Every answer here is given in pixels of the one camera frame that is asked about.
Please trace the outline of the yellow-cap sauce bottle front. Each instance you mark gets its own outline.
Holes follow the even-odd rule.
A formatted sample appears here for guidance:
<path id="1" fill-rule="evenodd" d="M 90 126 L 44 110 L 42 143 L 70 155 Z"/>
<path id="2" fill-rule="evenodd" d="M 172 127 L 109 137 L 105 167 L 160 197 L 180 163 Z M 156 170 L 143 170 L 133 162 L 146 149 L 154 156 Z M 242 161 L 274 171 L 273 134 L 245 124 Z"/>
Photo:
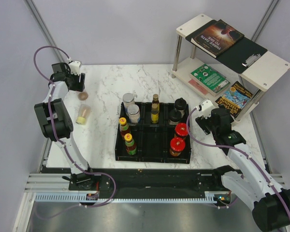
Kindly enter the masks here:
<path id="1" fill-rule="evenodd" d="M 119 119 L 119 129 L 120 129 L 121 137 L 124 140 L 125 135 L 131 132 L 130 127 L 125 117 L 121 117 Z"/>

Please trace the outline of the small brown-lid jar edge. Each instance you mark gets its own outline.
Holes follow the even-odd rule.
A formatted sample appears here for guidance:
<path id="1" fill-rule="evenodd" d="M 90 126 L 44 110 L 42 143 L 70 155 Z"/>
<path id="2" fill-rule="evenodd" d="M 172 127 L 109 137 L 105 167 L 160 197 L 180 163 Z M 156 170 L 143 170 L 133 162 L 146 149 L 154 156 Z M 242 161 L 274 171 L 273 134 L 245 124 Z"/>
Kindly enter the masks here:
<path id="1" fill-rule="evenodd" d="M 151 122 L 157 124 L 159 122 L 159 109 L 158 104 L 153 103 L 151 108 Z"/>

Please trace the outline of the yellow-lid clear spice shaker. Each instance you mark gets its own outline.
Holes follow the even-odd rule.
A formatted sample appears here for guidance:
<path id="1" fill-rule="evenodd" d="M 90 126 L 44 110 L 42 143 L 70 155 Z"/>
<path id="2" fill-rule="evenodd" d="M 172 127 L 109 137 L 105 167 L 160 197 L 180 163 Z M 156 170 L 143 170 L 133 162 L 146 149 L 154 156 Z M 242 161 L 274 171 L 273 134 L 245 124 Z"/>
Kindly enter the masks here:
<path id="1" fill-rule="evenodd" d="M 81 104 L 78 111 L 76 123 L 79 125 L 85 125 L 87 123 L 90 112 L 91 112 L 91 107 L 89 105 Z"/>

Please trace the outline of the silver-lid salt jar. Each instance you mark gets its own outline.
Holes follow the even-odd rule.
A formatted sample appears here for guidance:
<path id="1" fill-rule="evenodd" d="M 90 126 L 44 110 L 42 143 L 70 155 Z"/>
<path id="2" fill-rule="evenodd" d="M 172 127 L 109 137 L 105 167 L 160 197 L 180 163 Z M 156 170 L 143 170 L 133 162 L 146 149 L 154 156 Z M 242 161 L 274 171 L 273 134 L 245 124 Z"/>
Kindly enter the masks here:
<path id="1" fill-rule="evenodd" d="M 122 97 L 125 112 L 128 112 L 128 107 L 135 104 L 134 95 L 132 93 L 125 93 Z"/>

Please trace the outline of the black-lid pepper shaker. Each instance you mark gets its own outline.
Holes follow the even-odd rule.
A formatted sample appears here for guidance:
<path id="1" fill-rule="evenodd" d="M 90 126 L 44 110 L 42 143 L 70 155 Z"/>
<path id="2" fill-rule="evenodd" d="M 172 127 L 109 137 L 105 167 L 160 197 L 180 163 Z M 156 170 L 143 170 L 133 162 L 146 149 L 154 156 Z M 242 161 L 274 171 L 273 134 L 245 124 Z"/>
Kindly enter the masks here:
<path id="1" fill-rule="evenodd" d="M 179 110 L 172 109 L 169 112 L 168 123 L 169 125 L 177 125 L 182 119 L 182 113 Z"/>
<path id="2" fill-rule="evenodd" d="M 181 117 L 185 115 L 185 109 L 187 106 L 187 102 L 183 98 L 176 99 L 174 102 L 174 108 L 181 113 Z"/>

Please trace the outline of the small yellow-label brown bottle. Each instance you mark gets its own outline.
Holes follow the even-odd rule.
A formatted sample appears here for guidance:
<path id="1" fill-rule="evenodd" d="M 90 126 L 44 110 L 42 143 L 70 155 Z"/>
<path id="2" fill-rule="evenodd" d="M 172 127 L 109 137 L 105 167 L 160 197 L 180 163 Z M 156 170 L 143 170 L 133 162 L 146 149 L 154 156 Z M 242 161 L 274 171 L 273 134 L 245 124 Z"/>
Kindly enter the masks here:
<path id="1" fill-rule="evenodd" d="M 153 104 L 156 104 L 157 107 L 159 108 L 159 106 L 160 106 L 159 103 L 160 103 L 160 102 L 159 102 L 159 95 L 158 95 L 158 94 L 154 94 L 154 95 L 153 95 L 152 103 L 153 103 Z"/>

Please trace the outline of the pink-lid spice shaker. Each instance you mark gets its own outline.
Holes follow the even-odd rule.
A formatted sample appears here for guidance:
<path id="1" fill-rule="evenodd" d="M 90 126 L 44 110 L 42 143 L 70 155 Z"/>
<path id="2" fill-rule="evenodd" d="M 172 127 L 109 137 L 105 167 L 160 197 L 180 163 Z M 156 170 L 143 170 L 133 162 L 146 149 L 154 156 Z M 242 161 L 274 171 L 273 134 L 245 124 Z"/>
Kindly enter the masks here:
<path id="1" fill-rule="evenodd" d="M 81 101 L 85 101 L 88 98 L 88 93 L 86 91 L 80 92 L 78 94 L 78 99 Z"/>

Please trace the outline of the black six-compartment plastic tray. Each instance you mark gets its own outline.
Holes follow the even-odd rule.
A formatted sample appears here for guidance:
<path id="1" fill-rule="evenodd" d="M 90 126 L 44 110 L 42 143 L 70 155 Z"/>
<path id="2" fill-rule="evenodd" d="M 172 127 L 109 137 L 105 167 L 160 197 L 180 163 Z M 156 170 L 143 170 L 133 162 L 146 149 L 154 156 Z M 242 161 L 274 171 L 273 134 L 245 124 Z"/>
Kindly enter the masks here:
<path id="1" fill-rule="evenodd" d="M 140 108 L 141 119 L 137 124 L 131 124 L 121 104 L 119 116 L 127 120 L 132 137 L 136 142 L 136 154 L 130 155 L 126 151 L 125 141 L 117 130 L 115 158 L 117 161 L 158 162 L 189 164 L 191 157 L 190 138 L 185 139 L 185 149 L 177 157 L 170 154 L 170 142 L 174 138 L 175 125 L 169 124 L 169 115 L 174 109 L 174 103 L 160 103 L 159 122 L 151 122 L 150 102 L 137 102 Z"/>

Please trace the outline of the yellow-cap sauce bottle tall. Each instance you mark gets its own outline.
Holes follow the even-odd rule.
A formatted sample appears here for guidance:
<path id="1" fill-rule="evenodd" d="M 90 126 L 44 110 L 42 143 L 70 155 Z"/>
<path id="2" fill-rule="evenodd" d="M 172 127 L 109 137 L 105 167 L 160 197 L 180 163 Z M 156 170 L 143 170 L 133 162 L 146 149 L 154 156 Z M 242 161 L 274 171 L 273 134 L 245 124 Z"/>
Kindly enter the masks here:
<path id="1" fill-rule="evenodd" d="M 130 133 L 125 134 L 124 139 L 125 139 L 125 146 L 126 146 L 127 153 L 129 155 L 136 155 L 137 145 L 134 141 L 132 134 Z"/>

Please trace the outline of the red-lid sauce jar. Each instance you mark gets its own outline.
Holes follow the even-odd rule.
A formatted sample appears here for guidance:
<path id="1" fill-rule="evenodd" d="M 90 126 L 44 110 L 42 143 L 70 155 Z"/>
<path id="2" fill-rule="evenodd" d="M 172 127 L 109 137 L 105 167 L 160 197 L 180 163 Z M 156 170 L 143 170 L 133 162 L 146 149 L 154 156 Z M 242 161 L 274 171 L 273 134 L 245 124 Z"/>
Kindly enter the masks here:
<path id="1" fill-rule="evenodd" d="M 186 147 L 186 143 L 182 138 L 174 137 L 170 141 L 169 153 L 173 157 L 178 157 L 181 155 L 181 153 L 185 149 L 185 147 Z"/>
<path id="2" fill-rule="evenodd" d="M 187 130 L 186 123 L 178 123 L 176 125 L 175 130 L 174 130 L 174 136 L 181 138 L 183 140 L 186 139 L 186 137 L 188 136 L 188 130 Z"/>

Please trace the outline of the brown-lid spice jar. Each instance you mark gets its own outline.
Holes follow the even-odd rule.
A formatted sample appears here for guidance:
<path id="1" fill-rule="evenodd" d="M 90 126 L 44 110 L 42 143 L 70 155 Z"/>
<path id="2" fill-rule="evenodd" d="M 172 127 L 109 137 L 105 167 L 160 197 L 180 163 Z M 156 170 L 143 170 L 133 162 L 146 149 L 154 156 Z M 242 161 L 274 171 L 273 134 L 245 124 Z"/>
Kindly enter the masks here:
<path id="1" fill-rule="evenodd" d="M 127 113 L 131 123 L 137 124 L 140 122 L 140 109 L 138 105 L 131 104 L 127 109 Z"/>

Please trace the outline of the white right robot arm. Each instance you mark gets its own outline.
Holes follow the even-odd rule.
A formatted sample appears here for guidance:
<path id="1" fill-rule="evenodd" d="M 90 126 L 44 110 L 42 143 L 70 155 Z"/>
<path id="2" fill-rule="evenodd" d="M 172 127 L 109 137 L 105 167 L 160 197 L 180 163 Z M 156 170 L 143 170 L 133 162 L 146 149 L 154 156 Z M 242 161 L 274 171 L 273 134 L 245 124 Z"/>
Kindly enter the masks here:
<path id="1" fill-rule="evenodd" d="M 215 144 L 242 172 L 243 177 L 229 165 L 216 168 L 212 186 L 227 188 L 251 210 L 253 219 L 263 232 L 290 226 L 290 189 L 278 183 L 255 160 L 243 136 L 232 129 L 233 118 L 225 108 L 205 109 L 196 106 L 193 111 L 201 116 L 195 121 L 205 134 L 211 134 Z"/>

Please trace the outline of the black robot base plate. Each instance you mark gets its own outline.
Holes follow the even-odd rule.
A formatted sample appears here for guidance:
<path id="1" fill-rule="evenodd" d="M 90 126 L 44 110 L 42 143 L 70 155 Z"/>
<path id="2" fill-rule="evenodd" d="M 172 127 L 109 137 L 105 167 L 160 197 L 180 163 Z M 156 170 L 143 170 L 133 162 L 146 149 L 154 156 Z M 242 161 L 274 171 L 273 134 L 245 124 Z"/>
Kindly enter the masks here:
<path id="1" fill-rule="evenodd" d="M 198 198 L 205 192 L 228 192 L 219 174 L 231 171 L 229 165 L 218 169 L 93 169 L 73 182 L 69 190 L 98 191 L 103 198 Z"/>

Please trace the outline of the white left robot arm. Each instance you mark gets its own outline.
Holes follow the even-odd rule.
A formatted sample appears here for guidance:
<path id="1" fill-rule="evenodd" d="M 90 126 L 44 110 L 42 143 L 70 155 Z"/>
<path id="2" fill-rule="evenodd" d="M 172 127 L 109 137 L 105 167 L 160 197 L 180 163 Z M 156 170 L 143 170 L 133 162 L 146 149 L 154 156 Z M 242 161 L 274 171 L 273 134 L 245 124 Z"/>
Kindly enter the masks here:
<path id="1" fill-rule="evenodd" d="M 81 155 L 73 137 L 73 122 L 64 104 L 68 92 L 85 89 L 85 74 L 80 72 L 81 62 L 56 63 L 52 65 L 49 92 L 42 103 L 34 106 L 41 131 L 45 138 L 54 142 L 64 154 L 71 170 L 71 180 L 91 190 L 96 186 L 96 177 L 89 172 L 90 166 Z"/>

